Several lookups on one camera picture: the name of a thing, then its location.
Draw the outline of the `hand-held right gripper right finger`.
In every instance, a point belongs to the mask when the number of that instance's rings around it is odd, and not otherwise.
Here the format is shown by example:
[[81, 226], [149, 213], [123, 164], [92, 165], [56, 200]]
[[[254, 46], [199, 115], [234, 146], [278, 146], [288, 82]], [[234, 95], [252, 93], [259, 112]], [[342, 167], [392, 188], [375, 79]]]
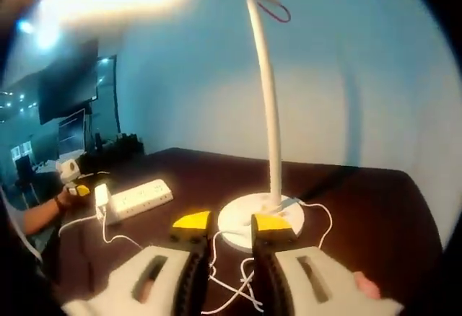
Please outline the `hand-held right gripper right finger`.
[[354, 274], [317, 247], [296, 246], [279, 216], [251, 217], [253, 288], [265, 315], [398, 315], [402, 305], [361, 291]]

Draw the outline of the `person's left hand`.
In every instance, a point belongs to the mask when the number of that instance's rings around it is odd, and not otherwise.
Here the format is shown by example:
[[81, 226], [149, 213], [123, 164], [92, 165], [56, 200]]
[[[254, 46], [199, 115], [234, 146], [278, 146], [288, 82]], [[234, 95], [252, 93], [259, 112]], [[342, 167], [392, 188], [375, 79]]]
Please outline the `person's left hand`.
[[88, 203], [89, 196], [79, 197], [73, 196], [67, 189], [63, 189], [57, 196], [56, 202], [61, 209], [70, 209], [73, 207], [80, 207]]

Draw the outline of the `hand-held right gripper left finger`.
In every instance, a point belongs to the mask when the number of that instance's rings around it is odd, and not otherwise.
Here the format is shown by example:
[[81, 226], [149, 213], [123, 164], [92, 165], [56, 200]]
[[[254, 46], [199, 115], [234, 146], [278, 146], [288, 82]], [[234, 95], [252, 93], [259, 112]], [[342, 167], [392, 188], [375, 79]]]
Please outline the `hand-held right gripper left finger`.
[[209, 277], [212, 213], [175, 221], [170, 241], [150, 245], [109, 274], [104, 290], [62, 306], [66, 315], [200, 315]]

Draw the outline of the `person's right hand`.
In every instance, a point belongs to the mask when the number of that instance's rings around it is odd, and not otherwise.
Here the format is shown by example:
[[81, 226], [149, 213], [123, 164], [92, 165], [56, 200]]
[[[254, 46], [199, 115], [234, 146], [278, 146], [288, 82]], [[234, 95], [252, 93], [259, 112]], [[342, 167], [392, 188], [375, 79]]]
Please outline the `person's right hand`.
[[373, 281], [371, 281], [366, 275], [357, 271], [353, 273], [355, 284], [357, 288], [368, 298], [371, 299], [380, 299], [381, 293], [380, 289]]

